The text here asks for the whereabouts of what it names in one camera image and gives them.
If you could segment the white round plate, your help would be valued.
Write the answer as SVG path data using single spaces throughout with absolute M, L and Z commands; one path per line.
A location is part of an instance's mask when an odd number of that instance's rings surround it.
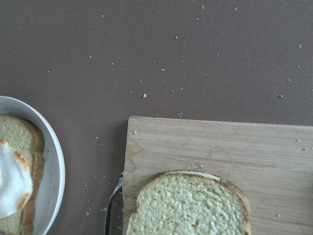
M 59 140 L 47 120 L 21 100 L 1 96 L 0 113 L 23 117 L 33 122 L 43 133 L 45 166 L 39 192 L 35 199 L 33 234 L 45 235 L 57 217 L 65 189 L 65 162 Z

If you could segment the plastic fried egg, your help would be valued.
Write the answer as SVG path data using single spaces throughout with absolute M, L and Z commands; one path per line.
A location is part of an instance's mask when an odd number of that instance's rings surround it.
M 20 211 L 33 192 L 26 158 L 8 142 L 0 140 L 0 217 Z

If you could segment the plain bread slice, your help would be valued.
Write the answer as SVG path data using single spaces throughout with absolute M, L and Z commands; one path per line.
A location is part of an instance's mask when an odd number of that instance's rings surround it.
M 163 172 L 145 183 L 128 235 L 250 235 L 250 205 L 227 179 L 200 171 Z

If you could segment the bread slice with egg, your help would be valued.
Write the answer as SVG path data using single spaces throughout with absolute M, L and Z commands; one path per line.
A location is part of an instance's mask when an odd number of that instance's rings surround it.
M 41 130 L 32 122 L 13 115 L 1 115 L 0 140 L 18 150 L 30 167 L 33 192 L 26 205 L 6 218 L 0 218 L 3 235 L 31 235 L 35 216 L 35 199 L 43 177 L 45 141 Z

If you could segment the wooden cutting board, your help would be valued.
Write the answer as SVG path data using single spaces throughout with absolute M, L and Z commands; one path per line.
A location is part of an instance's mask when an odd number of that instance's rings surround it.
M 170 170 L 225 178 L 250 203 L 255 235 L 313 232 L 313 129 L 310 126 L 130 117 L 122 212 L 110 206 L 108 233 L 122 235 L 141 187 Z

